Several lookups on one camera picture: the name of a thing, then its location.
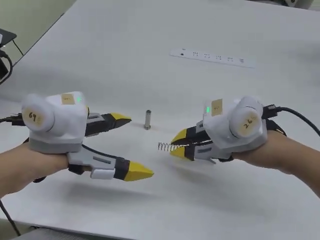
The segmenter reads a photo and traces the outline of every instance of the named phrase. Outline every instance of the wearable gripper device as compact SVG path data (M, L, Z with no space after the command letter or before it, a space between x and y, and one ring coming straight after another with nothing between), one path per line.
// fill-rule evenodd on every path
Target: wearable gripper device
M152 170L123 157L96 151L83 145L85 137L119 128L131 121L119 113L90 113L79 91L43 98L29 94L22 102L22 119L29 128L29 148L43 154L66 154L69 171L92 179L136 181L150 178Z
M204 106L203 119L181 130L171 141L172 145L180 147L170 154L190 161L229 162L233 160L232 153L263 145L268 130L286 135L274 121L267 119L271 116L268 107L252 96L233 102L209 101Z

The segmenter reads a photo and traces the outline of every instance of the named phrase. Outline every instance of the floor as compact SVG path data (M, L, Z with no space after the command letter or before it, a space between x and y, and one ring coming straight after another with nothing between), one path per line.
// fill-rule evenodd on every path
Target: floor
M25 53L75 1L0 0L0 28L16 33L18 37L15 42ZM320 11L320 0L314 0L310 9ZM12 43L5 47L5 51L14 62L22 56ZM21 233L32 230L30 226L18 224L17 227ZM16 235L10 224L0 220L0 240L9 240L14 237Z

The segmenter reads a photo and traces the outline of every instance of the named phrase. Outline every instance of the black wrist strap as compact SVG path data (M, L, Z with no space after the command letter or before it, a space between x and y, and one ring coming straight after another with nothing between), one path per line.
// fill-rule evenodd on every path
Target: black wrist strap
M266 129L268 131L276 131L278 133L281 133L285 136L287 136L286 132L278 125L276 124L274 121L272 120L269 120L269 119L266 119L265 120L265 125L266 125ZM221 162L221 163L226 163L226 162L230 162L232 161L234 158L231 156L229 157L228 159L221 159L219 158L218 160Z

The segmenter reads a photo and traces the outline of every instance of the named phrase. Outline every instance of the small metal cylinder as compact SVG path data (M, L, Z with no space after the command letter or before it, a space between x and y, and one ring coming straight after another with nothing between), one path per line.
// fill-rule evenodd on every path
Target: small metal cylinder
M151 110L147 110L145 112L145 123L144 123L145 130L149 130L151 128L150 121L151 121Z

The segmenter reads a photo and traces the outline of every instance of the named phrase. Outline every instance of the gray gripper base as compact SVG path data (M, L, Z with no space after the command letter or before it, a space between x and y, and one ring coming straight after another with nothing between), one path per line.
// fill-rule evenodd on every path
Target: gray gripper base
M78 152L68 152L67 157L69 164L90 166L92 170L114 170L116 166L116 159L96 154L84 147Z
M82 148L81 143L69 144L52 144L38 141L33 138L29 139L29 148L33 151L43 154L66 154L68 152L78 152Z

